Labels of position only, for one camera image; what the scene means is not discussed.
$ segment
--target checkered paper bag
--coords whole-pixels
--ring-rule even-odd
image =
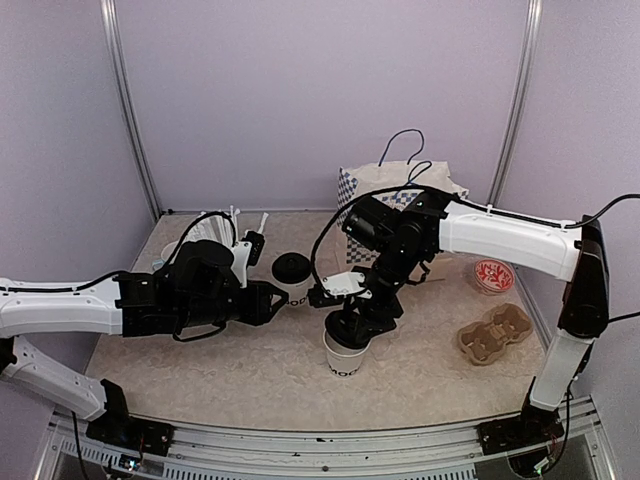
[[[340,168],[338,176],[338,208],[354,197],[372,190],[398,185],[417,184],[434,187],[449,193],[466,195],[469,190],[456,185],[449,178],[447,162],[422,161],[385,162],[381,166],[370,163],[358,168]],[[420,193],[420,190],[404,190],[377,195],[378,200],[392,208],[404,209]],[[352,238],[347,237],[341,228],[349,211],[344,212],[336,222],[336,258],[340,270],[350,270],[356,264],[369,263],[377,253],[367,250]]]

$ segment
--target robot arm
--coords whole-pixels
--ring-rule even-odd
[[[187,242],[175,261],[154,274],[121,272],[91,284],[24,283],[0,279],[0,379],[21,385],[89,421],[87,435],[113,445],[166,455],[171,426],[129,415],[122,389],[81,375],[31,345],[23,334],[96,332],[123,337],[172,334],[235,320],[271,321],[287,294],[247,280],[261,235],[232,250],[208,240]]]
[[[568,282],[557,332],[521,414],[479,427],[487,454],[543,442],[562,435],[558,406],[609,319],[600,226],[594,221],[566,228],[571,223],[492,210],[430,188],[403,211],[363,197],[342,230],[379,256],[370,269],[356,267],[323,279],[310,292],[311,304],[344,302],[342,310],[327,317],[327,333],[343,347],[360,349],[396,328],[403,313],[397,291],[416,266],[428,273],[423,262],[442,251],[489,256]]]

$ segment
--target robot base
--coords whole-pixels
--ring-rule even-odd
[[[89,423],[87,437],[140,453],[167,456],[174,428],[168,423],[129,416],[122,389],[108,380],[107,412]]]
[[[492,455],[517,450],[564,435],[558,409],[552,412],[541,410],[529,403],[529,394],[526,398],[520,415],[478,425],[482,453]]]

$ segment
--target floor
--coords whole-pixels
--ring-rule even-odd
[[[278,255],[308,255],[325,213],[276,213],[250,278],[269,279]],[[164,216],[135,270],[150,271],[193,216]],[[240,230],[260,215],[240,216]],[[338,273],[333,232],[320,251],[321,275]],[[458,329],[491,308],[522,306],[515,289],[480,294],[470,281],[475,258],[456,256],[446,279],[399,294],[405,315],[376,338],[362,369],[338,378],[327,367],[323,320],[330,310],[285,309],[268,325],[231,323],[220,336],[181,344],[167,336],[102,336],[87,374],[123,387],[134,414],[205,425],[272,430],[373,430],[425,426],[518,410],[543,360],[535,334],[487,367],[471,365],[455,346]]]

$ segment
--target black cup lid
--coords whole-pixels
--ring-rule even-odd
[[[311,262],[299,253],[285,253],[273,262],[271,274],[281,283],[293,285],[304,282],[311,275]]]

